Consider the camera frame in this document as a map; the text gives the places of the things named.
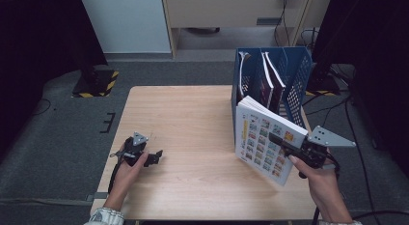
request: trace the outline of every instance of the wooden table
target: wooden table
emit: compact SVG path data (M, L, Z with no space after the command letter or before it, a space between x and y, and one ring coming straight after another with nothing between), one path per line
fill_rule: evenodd
M158 165L141 171L122 212L136 220L311 219L308 183L293 168L280 186L234 154L232 86L131 89L110 154L134 131L150 138ZM108 157L98 192L106 192L117 159ZM92 211L104 199L95 199Z

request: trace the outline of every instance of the sleeve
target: sleeve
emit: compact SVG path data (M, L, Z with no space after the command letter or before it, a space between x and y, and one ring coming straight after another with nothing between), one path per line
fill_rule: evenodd
M331 222L319 221L319 225L362 225L362 223L358 221L353 221L352 223L331 223Z
M123 225L123 214L112 209L99 208L84 225Z

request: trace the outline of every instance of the book cover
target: book cover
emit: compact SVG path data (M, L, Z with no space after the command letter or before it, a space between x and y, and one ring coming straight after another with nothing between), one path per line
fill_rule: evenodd
M270 58L268 57L268 52L263 52L262 57L265 60L267 71L269 73L271 82L274 85L273 94L268 109L278 114L283 92L286 89L286 84L284 84L279 73L277 72L276 68L274 67Z
M268 72L267 63L265 59L261 57L261 65L259 65L257 69L252 94L250 96L264 107L269 108L271 99L273 98L274 87L273 82L271 82L270 73Z
M249 96L237 105L235 116L236 156L276 183L285 185L292 163L281 146L269 140L269 133L301 147L308 132Z

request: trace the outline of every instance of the hand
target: hand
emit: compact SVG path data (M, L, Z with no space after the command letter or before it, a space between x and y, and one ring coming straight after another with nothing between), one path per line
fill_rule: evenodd
M322 218L327 222L352 223L351 215L341 198L334 169L313 169L303 160L290 155L289 159L309 181L310 193Z
M123 200L129 188L135 183L138 178L139 171L144 167L148 159L149 152L144 153L139 157L138 161L133 166L129 166L126 161L121 163L115 176L114 186L111 193L105 201L104 208L109 208L115 211L120 211L123 206Z

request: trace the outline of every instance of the metal bracket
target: metal bracket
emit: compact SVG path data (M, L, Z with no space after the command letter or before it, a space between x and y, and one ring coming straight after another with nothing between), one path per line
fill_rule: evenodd
M315 127L308 140L328 148L354 148L355 142L345 139L324 127Z
M148 137L143 136L136 131L133 133L133 146L138 146L144 142L147 142L148 140Z

